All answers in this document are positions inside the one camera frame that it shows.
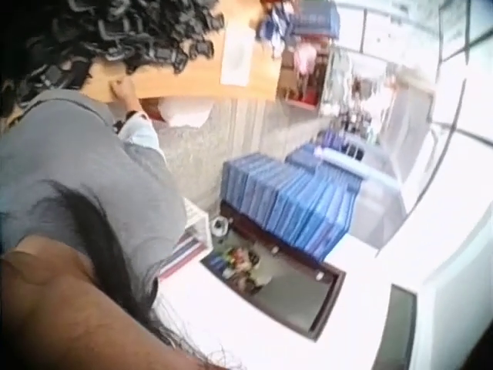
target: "hand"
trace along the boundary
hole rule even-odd
[[[133,110],[137,112],[143,111],[139,98],[137,98],[136,95],[136,88],[129,76],[125,76],[116,81],[111,81],[109,85],[113,94],[117,100],[123,104],[127,112]]]

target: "woman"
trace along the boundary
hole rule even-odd
[[[118,134],[106,106],[60,90],[0,138],[2,361],[215,368],[151,308],[186,215],[131,80],[112,89],[127,111]]]

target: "wooden counter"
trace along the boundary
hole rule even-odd
[[[259,0],[221,0],[214,12],[222,12],[227,24],[240,24],[254,28],[262,16]],[[254,46],[250,83],[247,87],[220,84],[221,62],[223,60],[224,30],[211,34],[215,56],[212,60],[199,57],[178,76],[172,68],[144,66],[132,76],[139,98],[160,96],[210,96],[217,98],[276,99],[280,60],[272,59],[270,47],[257,43]],[[102,101],[112,101],[109,81],[124,76],[123,64],[108,65],[96,62],[90,78],[82,88],[87,96]]]

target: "paper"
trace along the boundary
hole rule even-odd
[[[221,83],[245,87],[250,81],[255,31],[241,25],[228,25],[224,39]]]

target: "sleeve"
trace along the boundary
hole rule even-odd
[[[143,146],[158,152],[165,160],[164,153],[159,147],[159,138],[154,130],[153,122],[144,112],[130,112],[118,137],[124,143]]]

